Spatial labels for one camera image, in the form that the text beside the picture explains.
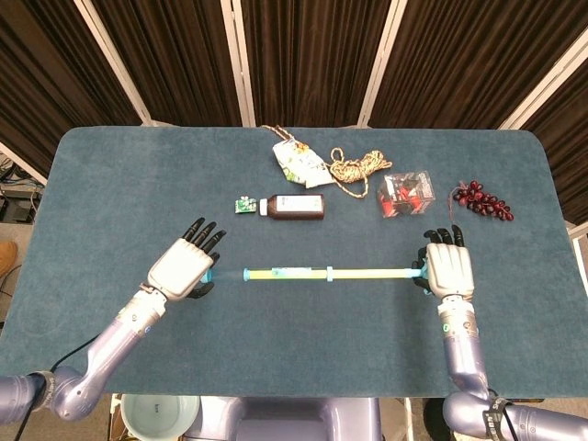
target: white bottle cap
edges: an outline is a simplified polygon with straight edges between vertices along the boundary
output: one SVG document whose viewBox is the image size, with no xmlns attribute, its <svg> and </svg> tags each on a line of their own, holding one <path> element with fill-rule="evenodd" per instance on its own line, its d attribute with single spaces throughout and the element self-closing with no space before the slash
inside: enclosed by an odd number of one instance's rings
<svg viewBox="0 0 588 441">
<path fill-rule="evenodd" d="M 259 214 L 267 216 L 267 199 L 259 199 Z"/>
</svg>

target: robotic hand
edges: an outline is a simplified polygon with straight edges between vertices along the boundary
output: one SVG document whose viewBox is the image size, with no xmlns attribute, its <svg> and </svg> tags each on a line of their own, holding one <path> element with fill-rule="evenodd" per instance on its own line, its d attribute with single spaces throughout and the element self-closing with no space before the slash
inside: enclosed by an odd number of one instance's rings
<svg viewBox="0 0 588 441">
<path fill-rule="evenodd" d="M 88 347 L 84 375 L 72 367 L 56 365 L 50 371 L 27 376 L 0 377 L 0 424 L 26 420 L 32 408 L 49 407 L 69 421 L 90 414 L 108 378 L 164 315 L 165 303 L 198 299 L 214 287 L 212 282 L 200 286 L 198 282 L 219 260 L 219 254 L 210 251 L 225 231 L 206 241 L 216 223 L 198 232 L 203 223 L 203 218 L 196 220 L 159 258 L 140 290 Z"/>
<path fill-rule="evenodd" d="M 454 237 L 440 228 L 424 234 L 429 243 L 418 251 L 413 268 L 424 276 L 414 283 L 441 299 L 437 307 L 443 326 L 447 370 L 460 392 L 445 399 L 443 416 L 456 432 L 492 440 L 588 440 L 588 420 L 528 406 L 514 406 L 490 394 L 478 325 L 471 301 L 474 282 L 463 234 Z"/>
</svg>

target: white bucket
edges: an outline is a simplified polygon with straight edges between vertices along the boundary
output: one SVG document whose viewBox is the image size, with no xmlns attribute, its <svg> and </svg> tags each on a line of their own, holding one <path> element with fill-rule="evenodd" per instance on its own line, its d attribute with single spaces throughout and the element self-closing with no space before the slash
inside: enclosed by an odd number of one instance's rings
<svg viewBox="0 0 588 441">
<path fill-rule="evenodd" d="M 200 397 L 124 394 L 120 412 L 141 441 L 176 441 L 194 423 L 199 407 Z"/>
</svg>

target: brown curtain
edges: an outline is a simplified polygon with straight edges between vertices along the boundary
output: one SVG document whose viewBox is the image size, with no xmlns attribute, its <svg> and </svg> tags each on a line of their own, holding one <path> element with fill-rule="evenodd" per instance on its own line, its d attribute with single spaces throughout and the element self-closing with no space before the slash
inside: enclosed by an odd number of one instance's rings
<svg viewBox="0 0 588 441">
<path fill-rule="evenodd" d="M 390 0 L 243 0 L 255 122 L 357 124 Z"/>
<path fill-rule="evenodd" d="M 523 129 L 545 147 L 565 219 L 588 221 L 588 61 Z"/>
<path fill-rule="evenodd" d="M 587 26 L 586 1 L 411 0 L 369 125 L 497 128 Z"/>
<path fill-rule="evenodd" d="M 0 141 L 47 175 L 67 130 L 140 123 L 74 2 L 0 3 Z"/>
<path fill-rule="evenodd" d="M 220 1 L 94 4 L 153 119 L 241 125 Z"/>
</svg>

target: table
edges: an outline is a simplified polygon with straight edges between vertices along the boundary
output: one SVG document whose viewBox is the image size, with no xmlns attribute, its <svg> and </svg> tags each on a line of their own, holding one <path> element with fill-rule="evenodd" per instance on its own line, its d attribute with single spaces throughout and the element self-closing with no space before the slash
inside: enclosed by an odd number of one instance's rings
<svg viewBox="0 0 588 441">
<path fill-rule="evenodd" d="M 436 202 L 383 219 L 367 198 L 322 187 L 323 221 L 235 215 L 241 195 L 304 193 L 285 180 L 263 129 L 94 127 L 55 157 L 6 328 L 3 375 L 46 369 L 104 329 L 196 217 L 229 234 L 219 268 L 404 267 L 448 227 L 447 194 L 471 178 L 514 222 L 456 208 L 474 266 L 491 387 L 509 397 L 588 395 L 588 301 L 543 149 L 524 131 L 292 129 L 323 158 L 381 149 L 393 172 L 427 170 Z M 219 282 L 169 304 L 107 385 L 128 393 L 445 396 L 438 300 L 409 280 Z M 70 364 L 84 369 L 85 356 Z"/>
</svg>

